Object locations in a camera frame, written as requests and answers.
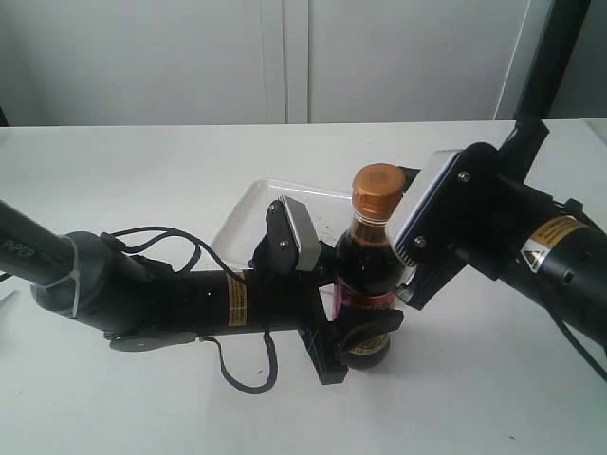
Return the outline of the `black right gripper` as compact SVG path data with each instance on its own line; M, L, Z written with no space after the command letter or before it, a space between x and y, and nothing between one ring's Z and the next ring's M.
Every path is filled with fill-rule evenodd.
M445 271L452 279L470 265L496 280L532 230L555 212L554 199L509 177L498 150L485 142L463 151L454 174L447 189Z

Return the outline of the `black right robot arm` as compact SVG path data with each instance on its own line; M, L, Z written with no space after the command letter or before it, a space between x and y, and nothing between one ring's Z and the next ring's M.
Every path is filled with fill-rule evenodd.
M606 234L581 202L558 202L525 183L549 130L526 118L500 147L476 142L448 178L448 282L470 265L540 305L567 337L606 344Z

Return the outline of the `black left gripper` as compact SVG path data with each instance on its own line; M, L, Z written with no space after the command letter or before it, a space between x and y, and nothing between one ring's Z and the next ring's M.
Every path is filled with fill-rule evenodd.
M246 328L258 332L297 331L320 382L334 385L345 379L346 357L360 345L396 331L404 314L400 310L339 310L333 330L320 289L336 282L336 250L325 242L320 242L320 247L312 271L288 275L270 267L267 241L255 247L245 271Z

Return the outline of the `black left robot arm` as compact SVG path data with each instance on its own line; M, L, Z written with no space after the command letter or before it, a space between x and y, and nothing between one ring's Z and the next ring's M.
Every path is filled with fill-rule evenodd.
M272 334L295 330L322 384L341 383L346 353L374 336L396 330L395 309L347 307L334 318L320 296L334 283L335 251L320 241L302 203L272 201L267 231L248 268L219 263L199 271L208 244L193 238L193 255L180 270L144 256L120 233L77 231L58 236L17 209L1 208L1 271L27 281L37 304L54 314L100 330L112 349L145 352L230 334L261 333L269 372L247 394L269 391L278 376Z

